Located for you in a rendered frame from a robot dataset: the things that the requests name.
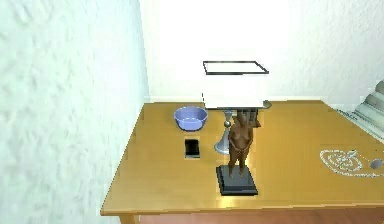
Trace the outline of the black mobile phone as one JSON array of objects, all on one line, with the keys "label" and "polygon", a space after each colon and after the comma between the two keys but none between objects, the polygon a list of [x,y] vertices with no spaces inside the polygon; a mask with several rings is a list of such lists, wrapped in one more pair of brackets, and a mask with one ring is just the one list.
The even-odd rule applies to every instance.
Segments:
[{"label": "black mobile phone", "polygon": [[186,158],[199,158],[199,141],[197,139],[185,140],[185,157]]}]

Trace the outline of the brown figure statue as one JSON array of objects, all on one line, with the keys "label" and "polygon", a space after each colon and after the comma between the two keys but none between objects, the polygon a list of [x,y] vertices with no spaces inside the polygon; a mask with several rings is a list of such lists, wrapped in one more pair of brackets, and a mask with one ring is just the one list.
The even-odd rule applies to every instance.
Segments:
[{"label": "brown figure statue", "polygon": [[253,124],[246,114],[238,112],[227,137],[229,162],[216,168],[222,196],[255,196],[258,194],[246,159],[253,143]]}]

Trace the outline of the white shade table lamp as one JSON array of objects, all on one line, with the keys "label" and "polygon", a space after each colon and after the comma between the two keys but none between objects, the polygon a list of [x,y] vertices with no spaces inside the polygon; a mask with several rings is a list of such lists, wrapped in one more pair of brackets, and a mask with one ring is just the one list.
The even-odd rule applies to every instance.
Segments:
[{"label": "white shade table lamp", "polygon": [[257,61],[204,61],[202,99],[208,110],[224,112],[224,133],[214,145],[216,152],[229,154],[228,134],[234,112],[245,111],[247,117],[263,108],[267,99],[269,71]]}]

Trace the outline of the grey striped cushion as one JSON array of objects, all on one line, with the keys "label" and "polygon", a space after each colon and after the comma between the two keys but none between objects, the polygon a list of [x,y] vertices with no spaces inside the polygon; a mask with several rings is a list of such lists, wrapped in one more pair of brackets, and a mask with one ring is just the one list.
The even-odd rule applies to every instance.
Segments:
[{"label": "grey striped cushion", "polygon": [[361,129],[384,143],[384,80],[359,104],[348,118]]}]

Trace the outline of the blue bowl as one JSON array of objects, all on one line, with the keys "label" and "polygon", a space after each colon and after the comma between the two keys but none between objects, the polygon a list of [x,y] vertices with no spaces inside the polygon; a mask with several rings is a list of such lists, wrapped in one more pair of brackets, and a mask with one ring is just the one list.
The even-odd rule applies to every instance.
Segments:
[{"label": "blue bowl", "polygon": [[197,106],[184,106],[174,112],[177,126],[186,132],[199,131],[208,119],[208,112]]}]

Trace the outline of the light wooden table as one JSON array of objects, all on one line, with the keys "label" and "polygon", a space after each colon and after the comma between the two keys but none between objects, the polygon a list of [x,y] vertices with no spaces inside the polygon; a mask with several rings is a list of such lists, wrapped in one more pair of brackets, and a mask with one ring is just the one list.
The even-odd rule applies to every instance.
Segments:
[{"label": "light wooden table", "polygon": [[[384,177],[338,175],[320,159],[324,149],[356,149],[384,159],[384,144],[321,101],[275,102],[246,163],[258,195],[221,196],[214,151],[224,116],[212,111],[204,128],[187,134],[174,119],[176,103],[143,106],[101,213],[122,224],[384,224]],[[199,141],[199,158],[185,157],[185,140]]]}]

